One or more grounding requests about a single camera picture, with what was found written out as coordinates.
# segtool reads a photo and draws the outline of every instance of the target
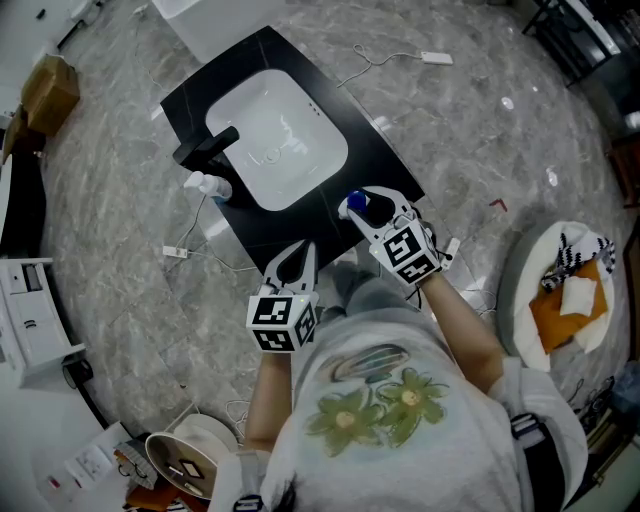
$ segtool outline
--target soap dispenser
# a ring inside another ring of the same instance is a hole
[[[184,182],[184,188],[197,188],[204,195],[213,198],[218,203],[226,203],[231,198],[231,183],[220,176],[202,174],[194,171]]]

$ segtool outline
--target white plug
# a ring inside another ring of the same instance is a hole
[[[165,245],[162,248],[162,254],[164,254],[165,256],[172,256],[174,258],[186,259],[189,256],[189,251],[181,247],[172,247],[170,245]]]
[[[449,270],[451,268],[451,264],[453,263],[453,259],[456,257],[456,254],[458,254],[459,248],[460,240],[452,238],[451,242],[449,242],[449,247],[447,247],[447,250],[445,251],[445,257],[440,262],[442,270]]]
[[[422,57],[422,62],[427,64],[453,65],[453,59],[448,53],[420,52],[420,56]]]

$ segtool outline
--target cardboard box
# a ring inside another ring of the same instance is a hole
[[[79,100],[78,76],[62,57],[42,57],[22,87],[29,128],[51,137]]]
[[[11,154],[41,151],[45,142],[45,136],[42,133],[29,129],[27,113],[20,105],[4,134],[2,163],[4,164]]]

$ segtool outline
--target white sink basin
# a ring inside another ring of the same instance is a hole
[[[284,71],[248,78],[207,112],[215,136],[234,126],[240,140],[224,153],[256,202],[284,210],[338,172],[347,141]]]

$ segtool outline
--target gray marble floor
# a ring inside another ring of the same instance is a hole
[[[228,400],[249,399],[259,355],[244,325],[257,272],[228,224],[206,201],[187,246],[167,259],[193,222],[197,194],[171,154],[178,141],[159,101],[199,64],[150,4],[111,0],[63,49],[82,99],[45,151],[47,219],[42,253],[73,335],[96,376],[90,392],[109,420],[134,433],[164,428],[191,402],[224,418]],[[606,137],[578,89],[509,8],[479,1],[293,1],[276,28],[336,83],[363,67],[352,45],[382,59],[397,51],[445,51],[451,67],[398,58],[345,86],[380,126],[427,192],[419,207],[439,245],[462,240],[447,277],[460,290],[495,292],[509,248],[542,215],[575,219],[622,247],[631,214],[603,156]],[[502,98],[512,100],[505,108]],[[490,206],[501,198],[508,211]],[[606,342],[585,355],[554,355],[566,396],[579,402],[626,360],[624,270]],[[486,293],[463,292],[477,308]],[[329,294],[323,300],[330,302]],[[484,316],[491,322],[492,314]]]

